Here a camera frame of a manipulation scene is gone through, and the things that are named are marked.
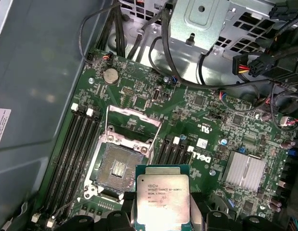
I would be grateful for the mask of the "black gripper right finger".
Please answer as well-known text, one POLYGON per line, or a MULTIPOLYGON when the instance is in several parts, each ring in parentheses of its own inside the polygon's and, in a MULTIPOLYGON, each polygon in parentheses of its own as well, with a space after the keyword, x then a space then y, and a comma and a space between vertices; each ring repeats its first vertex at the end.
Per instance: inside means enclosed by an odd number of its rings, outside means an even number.
POLYGON ((200 192, 190 196, 191 223, 194 231, 276 231, 278 225, 259 216, 247 216, 241 221, 235 219, 235 211, 230 204, 218 196, 213 196, 212 203, 200 192))

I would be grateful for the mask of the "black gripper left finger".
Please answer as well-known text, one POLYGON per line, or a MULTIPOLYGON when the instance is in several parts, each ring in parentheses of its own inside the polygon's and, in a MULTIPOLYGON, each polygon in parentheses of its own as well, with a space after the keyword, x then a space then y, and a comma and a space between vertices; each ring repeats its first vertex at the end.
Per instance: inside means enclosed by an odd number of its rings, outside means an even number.
POLYGON ((97 222, 90 216, 78 215, 63 224, 64 231, 134 231, 135 195, 125 192, 120 210, 103 214, 97 222))

